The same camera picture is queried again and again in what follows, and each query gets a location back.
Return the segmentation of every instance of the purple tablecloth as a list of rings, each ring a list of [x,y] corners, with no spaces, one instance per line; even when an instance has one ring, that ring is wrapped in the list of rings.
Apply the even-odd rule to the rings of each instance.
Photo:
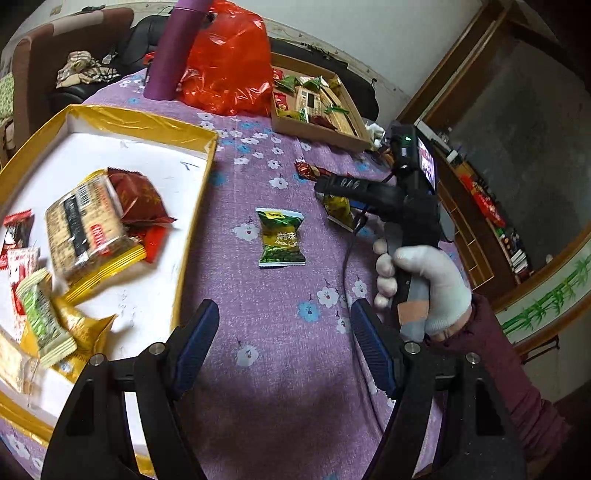
[[[381,225],[372,219],[360,232],[343,291],[340,272],[351,234],[327,220],[314,184],[297,177],[294,161],[370,179],[386,174],[363,155],[275,134],[268,118],[221,117],[145,99],[142,77],[127,77],[86,103],[154,112],[220,136],[183,300],[185,315],[203,299],[220,309],[210,354],[179,405],[203,470],[210,480],[360,479],[379,434],[365,387],[356,380],[345,302],[375,294],[371,244]],[[258,267],[259,206],[303,213],[298,236],[305,267]],[[453,246],[446,251],[459,263]],[[386,425],[392,402],[371,380],[370,391]],[[440,419],[434,408],[420,467],[433,457]],[[29,460],[29,441],[0,426],[16,456]],[[41,457],[35,454],[37,462]]]

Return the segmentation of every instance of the brown sofa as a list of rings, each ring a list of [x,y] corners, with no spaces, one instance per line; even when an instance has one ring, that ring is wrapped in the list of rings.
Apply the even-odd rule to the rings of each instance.
[[[113,8],[60,18],[26,33],[12,57],[14,140],[17,148],[51,118],[47,96],[71,51],[88,50],[103,59],[128,32],[130,8]]]

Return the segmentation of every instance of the white glove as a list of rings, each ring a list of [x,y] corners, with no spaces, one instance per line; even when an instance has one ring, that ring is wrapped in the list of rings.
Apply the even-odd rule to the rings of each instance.
[[[380,255],[375,264],[378,272],[378,291],[374,300],[377,309],[388,306],[398,285],[394,278],[394,265],[410,273],[421,275],[431,282],[429,314],[425,333],[437,335],[452,327],[458,320],[467,321],[471,312],[472,292],[466,287],[460,272],[444,252],[421,245],[402,247],[388,255],[388,245],[383,238],[374,243],[374,252]]]

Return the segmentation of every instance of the yellow logo on package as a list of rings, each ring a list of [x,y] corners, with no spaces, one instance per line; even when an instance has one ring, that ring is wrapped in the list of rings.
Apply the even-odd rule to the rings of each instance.
[[[265,216],[269,220],[274,220],[276,218],[285,218],[285,215],[283,215],[280,211],[276,211],[276,212],[265,212]]]

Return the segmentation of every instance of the purple bottle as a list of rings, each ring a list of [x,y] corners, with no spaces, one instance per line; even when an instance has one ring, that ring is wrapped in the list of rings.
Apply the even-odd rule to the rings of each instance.
[[[146,78],[144,96],[152,100],[174,100],[187,58],[213,0],[178,0]]]

